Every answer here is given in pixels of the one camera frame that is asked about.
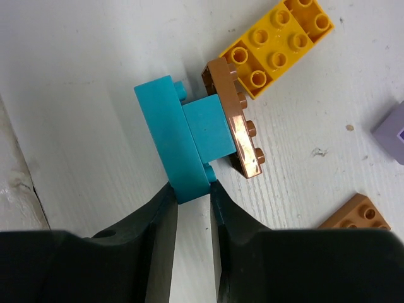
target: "turquoise brick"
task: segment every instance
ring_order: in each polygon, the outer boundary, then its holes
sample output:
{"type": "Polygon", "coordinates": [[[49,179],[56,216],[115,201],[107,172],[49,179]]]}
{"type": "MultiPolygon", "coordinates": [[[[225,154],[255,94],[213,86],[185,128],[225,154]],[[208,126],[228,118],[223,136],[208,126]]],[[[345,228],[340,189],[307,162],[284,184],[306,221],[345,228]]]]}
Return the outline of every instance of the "turquoise brick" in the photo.
{"type": "Polygon", "coordinates": [[[216,177],[199,157],[181,106],[186,98],[182,83],[165,76],[136,86],[134,92],[178,203],[208,194],[216,177]]]}
{"type": "Polygon", "coordinates": [[[182,106],[202,163],[235,153],[235,145],[218,95],[182,106]]]}

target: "wood grain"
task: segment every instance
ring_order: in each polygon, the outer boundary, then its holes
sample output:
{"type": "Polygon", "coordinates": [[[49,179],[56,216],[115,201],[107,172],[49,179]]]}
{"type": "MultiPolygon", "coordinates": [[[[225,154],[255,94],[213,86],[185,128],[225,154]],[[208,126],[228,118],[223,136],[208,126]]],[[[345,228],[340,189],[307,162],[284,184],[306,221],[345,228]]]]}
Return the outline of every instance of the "wood grain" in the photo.
{"type": "MultiPolygon", "coordinates": [[[[315,228],[358,192],[404,239],[404,167],[370,134],[404,100],[404,4],[319,3],[334,32],[244,111],[263,173],[213,167],[273,229],[315,228]],[[317,148],[328,152],[313,157],[317,148]]],[[[167,178],[133,86],[171,74],[189,100],[205,96],[206,62],[275,4],[6,1],[0,93],[51,227],[93,235],[148,201],[167,178]]],[[[179,209],[172,302],[214,302],[208,213],[208,197],[179,209]]]]}

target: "toy block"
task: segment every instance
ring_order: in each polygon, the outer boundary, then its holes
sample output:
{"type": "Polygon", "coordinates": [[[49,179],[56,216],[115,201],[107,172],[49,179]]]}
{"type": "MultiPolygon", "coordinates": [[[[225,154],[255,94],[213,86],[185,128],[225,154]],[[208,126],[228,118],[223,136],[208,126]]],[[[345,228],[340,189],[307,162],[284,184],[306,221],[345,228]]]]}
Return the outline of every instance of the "toy block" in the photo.
{"type": "Polygon", "coordinates": [[[390,226],[367,196],[356,194],[319,229],[386,229],[390,226]]]}
{"type": "Polygon", "coordinates": [[[204,196],[216,180],[210,165],[203,165],[181,101],[184,85],[166,76],[134,88],[179,204],[204,196]]]}
{"type": "Polygon", "coordinates": [[[255,99],[333,28],[316,0],[283,0],[220,57],[236,65],[239,82],[255,99]]]}
{"type": "Polygon", "coordinates": [[[235,153],[232,134],[218,95],[182,106],[202,163],[235,153]]]}
{"type": "Polygon", "coordinates": [[[404,165],[404,102],[392,111],[373,136],[398,163],[404,165]]]}
{"type": "Polygon", "coordinates": [[[237,71],[233,64],[227,64],[225,58],[212,60],[205,67],[202,79],[208,95],[218,94],[227,118],[237,150],[230,156],[233,167],[246,178],[259,175],[265,157],[260,148],[254,147],[251,139],[256,136],[256,128],[252,121],[246,121],[244,117],[243,109],[247,107],[247,100],[235,88],[237,71]]]}

